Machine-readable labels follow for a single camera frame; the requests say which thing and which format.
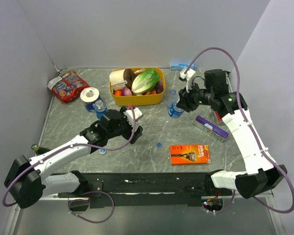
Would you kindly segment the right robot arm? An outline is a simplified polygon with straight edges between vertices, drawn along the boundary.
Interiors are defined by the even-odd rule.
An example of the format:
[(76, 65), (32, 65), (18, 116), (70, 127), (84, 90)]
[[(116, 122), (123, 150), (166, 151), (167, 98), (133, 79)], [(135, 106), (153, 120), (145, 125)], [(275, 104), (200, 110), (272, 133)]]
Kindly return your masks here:
[(221, 188), (236, 190), (245, 199), (275, 188), (287, 173), (283, 165), (276, 167), (275, 160), (260, 140), (245, 100), (241, 94), (232, 93), (226, 82), (224, 70), (208, 70), (204, 73), (204, 88), (194, 82), (196, 72), (184, 68), (180, 80), (186, 83), (179, 91), (177, 107), (186, 112), (199, 105), (210, 106), (216, 111), (233, 136), (245, 163), (245, 171), (216, 170), (207, 174), (204, 189), (209, 195), (217, 194)]

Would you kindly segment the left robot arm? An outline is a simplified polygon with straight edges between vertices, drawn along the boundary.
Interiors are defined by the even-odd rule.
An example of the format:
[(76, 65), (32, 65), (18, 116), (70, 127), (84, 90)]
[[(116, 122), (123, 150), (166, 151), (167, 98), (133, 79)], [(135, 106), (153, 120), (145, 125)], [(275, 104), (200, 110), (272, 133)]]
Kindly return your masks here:
[(30, 159), (18, 156), (4, 181), (5, 194), (11, 194), (15, 200), (12, 205), (22, 209), (34, 205), (43, 196), (55, 193), (83, 196), (87, 191), (87, 181), (81, 173), (55, 175), (54, 172), (80, 157), (105, 150), (112, 138), (122, 136), (126, 139), (124, 146), (134, 144), (142, 135), (143, 129), (137, 125), (142, 117), (139, 108), (110, 109), (67, 143)]

